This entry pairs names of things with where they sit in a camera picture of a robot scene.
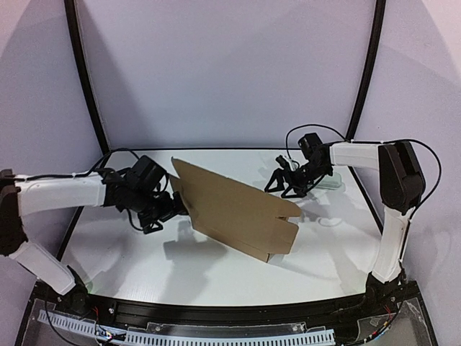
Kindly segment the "pale green oblong case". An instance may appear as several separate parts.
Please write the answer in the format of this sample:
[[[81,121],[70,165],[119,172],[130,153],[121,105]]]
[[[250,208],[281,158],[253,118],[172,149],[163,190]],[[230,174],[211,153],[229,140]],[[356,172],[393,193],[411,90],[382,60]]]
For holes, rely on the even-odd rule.
[[[318,184],[317,188],[322,190],[337,190],[342,186],[341,175],[334,172],[331,176],[326,175]]]

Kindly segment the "brown cardboard box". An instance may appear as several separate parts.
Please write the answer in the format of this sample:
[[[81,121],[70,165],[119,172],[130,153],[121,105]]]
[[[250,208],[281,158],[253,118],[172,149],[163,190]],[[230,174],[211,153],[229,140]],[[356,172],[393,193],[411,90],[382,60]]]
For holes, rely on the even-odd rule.
[[[171,163],[171,186],[194,230],[262,262],[291,252],[299,226],[289,219],[301,215],[296,204],[181,159]]]

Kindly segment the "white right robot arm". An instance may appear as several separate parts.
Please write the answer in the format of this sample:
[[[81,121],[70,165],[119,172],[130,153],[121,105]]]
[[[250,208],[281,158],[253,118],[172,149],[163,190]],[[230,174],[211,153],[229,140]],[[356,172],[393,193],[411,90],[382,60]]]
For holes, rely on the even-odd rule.
[[[264,188],[282,198],[303,198],[320,181],[331,176],[335,166],[374,169],[379,174],[380,198],[385,220],[380,249],[371,273],[367,276],[368,299],[390,295],[403,284],[402,261],[406,250],[411,216],[421,204],[426,181],[411,142],[324,143],[316,133],[299,141],[306,163],[292,168],[288,159],[276,158],[275,169]]]

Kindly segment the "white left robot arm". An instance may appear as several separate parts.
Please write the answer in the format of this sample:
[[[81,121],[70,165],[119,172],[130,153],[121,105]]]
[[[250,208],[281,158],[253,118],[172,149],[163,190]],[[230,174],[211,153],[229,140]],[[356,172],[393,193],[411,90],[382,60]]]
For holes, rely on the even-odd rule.
[[[132,167],[115,170],[95,164],[78,174],[15,175],[1,171],[1,256],[19,263],[77,314],[89,309],[89,294],[77,272],[28,239],[23,217],[44,210],[115,207],[136,216],[135,230],[151,234],[177,215],[187,214],[179,193],[168,193],[170,176],[141,156]]]

